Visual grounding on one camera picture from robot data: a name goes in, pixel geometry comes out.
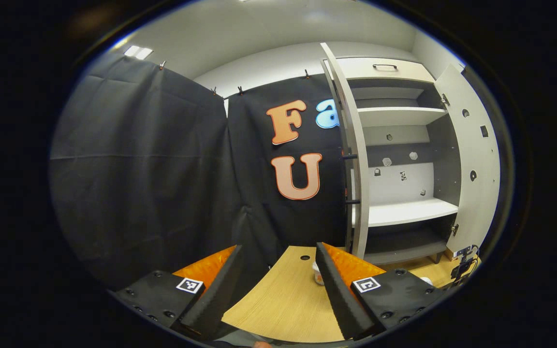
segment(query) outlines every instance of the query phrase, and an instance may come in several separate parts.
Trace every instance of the drawer handle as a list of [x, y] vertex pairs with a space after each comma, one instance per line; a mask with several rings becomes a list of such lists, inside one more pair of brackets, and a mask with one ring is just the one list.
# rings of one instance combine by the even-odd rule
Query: drawer handle
[[392, 64], [373, 64], [374, 69], [377, 68], [378, 66], [392, 66], [393, 68], [395, 68], [395, 70], [398, 70], [396, 65], [392, 65]]

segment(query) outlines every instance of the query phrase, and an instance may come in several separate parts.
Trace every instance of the white ceiling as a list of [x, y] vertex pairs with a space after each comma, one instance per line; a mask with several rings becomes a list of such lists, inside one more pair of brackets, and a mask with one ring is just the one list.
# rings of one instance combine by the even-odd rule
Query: white ceiling
[[194, 79], [235, 59], [307, 42], [365, 42], [411, 51], [415, 27], [354, 0], [199, 0], [139, 29], [118, 49]]

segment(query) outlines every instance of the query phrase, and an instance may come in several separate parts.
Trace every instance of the black fabric backdrop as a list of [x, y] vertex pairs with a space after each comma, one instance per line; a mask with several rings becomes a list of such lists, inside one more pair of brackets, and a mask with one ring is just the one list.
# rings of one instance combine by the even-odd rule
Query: black fabric backdrop
[[[241, 299], [288, 245], [342, 245], [340, 134], [315, 123], [331, 98], [325, 77], [297, 78], [223, 99], [152, 62], [104, 55], [88, 68], [53, 137], [49, 180], [60, 226], [88, 270], [119, 290], [154, 269], [176, 271], [244, 245]], [[301, 100], [296, 141], [272, 145], [267, 109]], [[321, 187], [307, 201], [280, 195], [276, 156], [319, 152]]]
[[[236, 233], [250, 233], [247, 238], [256, 241], [263, 251], [261, 257], [269, 264], [289, 245], [314, 247], [316, 242], [344, 245], [347, 215], [340, 130], [316, 124], [319, 114], [316, 106], [331, 98], [322, 74], [274, 82], [229, 97], [228, 127], [234, 170], [244, 204], [239, 218], [250, 226], [249, 231], [241, 229]], [[299, 112], [301, 126], [291, 125], [298, 138], [273, 145], [274, 126], [266, 112], [293, 101], [303, 101], [307, 106]], [[300, 156], [311, 152], [322, 155], [318, 194], [305, 201], [283, 197], [270, 161], [278, 156], [292, 156], [293, 184], [303, 188], [308, 181]]]

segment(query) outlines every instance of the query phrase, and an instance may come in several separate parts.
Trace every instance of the white cabinet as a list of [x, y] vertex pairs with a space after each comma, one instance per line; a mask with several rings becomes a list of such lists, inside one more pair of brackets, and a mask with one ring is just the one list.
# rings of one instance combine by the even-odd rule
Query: white cabinet
[[436, 81], [417, 62], [336, 58], [322, 47], [343, 147], [357, 157], [346, 159], [352, 254], [383, 264], [480, 246], [498, 199], [499, 154], [460, 71], [449, 66]]

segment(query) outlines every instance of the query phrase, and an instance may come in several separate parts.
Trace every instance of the orange letter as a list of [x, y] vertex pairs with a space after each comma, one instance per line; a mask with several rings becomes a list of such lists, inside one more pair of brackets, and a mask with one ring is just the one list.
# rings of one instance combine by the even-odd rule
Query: orange letter
[[300, 113], [296, 110], [303, 112], [307, 109], [307, 105], [303, 101], [292, 101], [285, 105], [277, 106], [276, 108], [269, 109], [265, 114], [272, 117], [272, 125], [274, 126], [274, 137], [272, 143], [280, 145], [288, 141], [296, 140], [298, 132], [292, 130], [290, 123], [293, 123], [296, 128], [302, 125]]
[[304, 154], [300, 157], [300, 161], [307, 165], [307, 179], [309, 183], [305, 188], [296, 188], [293, 185], [292, 164], [294, 159], [292, 156], [281, 156], [270, 161], [276, 169], [279, 192], [290, 200], [308, 200], [313, 198], [319, 191], [318, 163], [321, 161], [321, 154]]

